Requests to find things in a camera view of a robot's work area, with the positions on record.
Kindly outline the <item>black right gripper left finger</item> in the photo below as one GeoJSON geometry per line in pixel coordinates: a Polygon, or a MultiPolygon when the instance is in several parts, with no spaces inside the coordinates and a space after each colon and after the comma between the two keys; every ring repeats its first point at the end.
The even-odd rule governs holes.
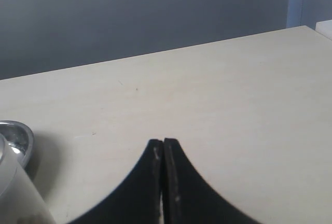
{"type": "Polygon", "coordinates": [[[148,141],[120,185],[71,223],[159,223],[162,141],[148,141]]]}

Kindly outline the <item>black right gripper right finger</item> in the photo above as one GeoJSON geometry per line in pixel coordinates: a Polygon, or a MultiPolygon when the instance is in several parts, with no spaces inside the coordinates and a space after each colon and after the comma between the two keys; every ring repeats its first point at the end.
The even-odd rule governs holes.
{"type": "Polygon", "coordinates": [[[164,223],[258,223],[221,197],[173,138],[163,142],[162,201],[164,223]]]}

